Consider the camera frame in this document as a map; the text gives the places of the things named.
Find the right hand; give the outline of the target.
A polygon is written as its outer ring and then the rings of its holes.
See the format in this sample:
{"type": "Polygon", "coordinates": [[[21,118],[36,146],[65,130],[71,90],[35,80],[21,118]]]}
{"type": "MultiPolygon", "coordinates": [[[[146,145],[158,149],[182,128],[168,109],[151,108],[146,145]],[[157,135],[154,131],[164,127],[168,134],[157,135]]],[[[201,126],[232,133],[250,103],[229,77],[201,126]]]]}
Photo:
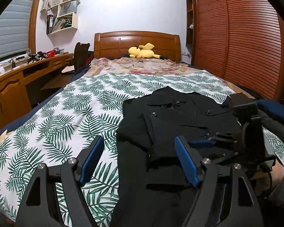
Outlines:
{"type": "Polygon", "coordinates": [[[257,196],[261,195],[264,191],[272,191],[284,177],[284,166],[275,161],[271,172],[263,172],[258,170],[252,177],[251,181],[254,183],[254,192],[257,196]]]}

